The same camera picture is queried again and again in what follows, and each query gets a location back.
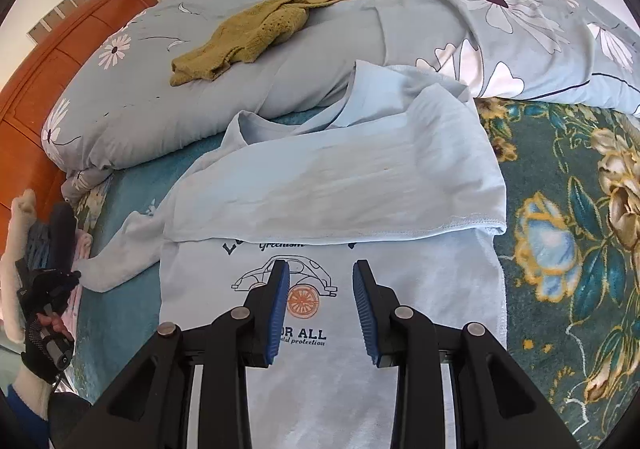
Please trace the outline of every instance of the dark flower center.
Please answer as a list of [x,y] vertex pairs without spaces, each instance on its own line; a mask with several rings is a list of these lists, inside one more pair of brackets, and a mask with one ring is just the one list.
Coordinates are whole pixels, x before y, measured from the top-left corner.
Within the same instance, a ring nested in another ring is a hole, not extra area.
[[491,4],[500,5],[505,9],[509,8],[509,6],[507,5],[507,2],[505,2],[504,0],[487,0],[487,1]]

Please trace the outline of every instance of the yellow knit cloth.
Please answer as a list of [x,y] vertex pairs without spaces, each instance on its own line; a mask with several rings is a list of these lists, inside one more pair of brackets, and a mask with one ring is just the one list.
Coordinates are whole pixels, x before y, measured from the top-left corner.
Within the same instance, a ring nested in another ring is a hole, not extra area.
[[220,24],[203,46],[171,61],[169,83],[179,86],[194,79],[213,81],[231,63],[254,62],[271,44],[287,41],[305,26],[309,9],[343,0],[264,0]]

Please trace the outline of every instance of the t-shirt sleeve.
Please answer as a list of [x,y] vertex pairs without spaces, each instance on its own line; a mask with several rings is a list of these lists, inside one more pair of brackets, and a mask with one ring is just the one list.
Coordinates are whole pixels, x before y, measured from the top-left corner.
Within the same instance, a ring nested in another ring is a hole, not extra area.
[[36,443],[38,449],[49,449],[49,422],[41,419],[22,402],[14,387],[9,386],[6,401],[17,417],[18,422]]

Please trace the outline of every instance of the wooden furniture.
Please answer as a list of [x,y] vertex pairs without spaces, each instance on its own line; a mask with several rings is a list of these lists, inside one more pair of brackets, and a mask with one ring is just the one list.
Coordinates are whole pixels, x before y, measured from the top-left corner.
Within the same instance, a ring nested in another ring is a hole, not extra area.
[[0,92],[0,252],[11,202],[32,188],[40,220],[62,200],[65,173],[42,149],[40,133],[73,76],[106,38],[156,0],[88,0],[21,63]]

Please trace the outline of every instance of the car graphic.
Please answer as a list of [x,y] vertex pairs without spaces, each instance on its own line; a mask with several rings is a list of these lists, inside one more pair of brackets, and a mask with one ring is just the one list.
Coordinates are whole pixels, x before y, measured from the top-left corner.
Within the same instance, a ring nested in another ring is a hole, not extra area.
[[276,259],[289,264],[289,294],[287,309],[299,319],[313,317],[320,306],[320,296],[335,297],[338,288],[331,283],[331,277],[314,260],[304,255],[274,255],[259,269],[250,270],[233,285],[235,291],[249,291],[266,285]]

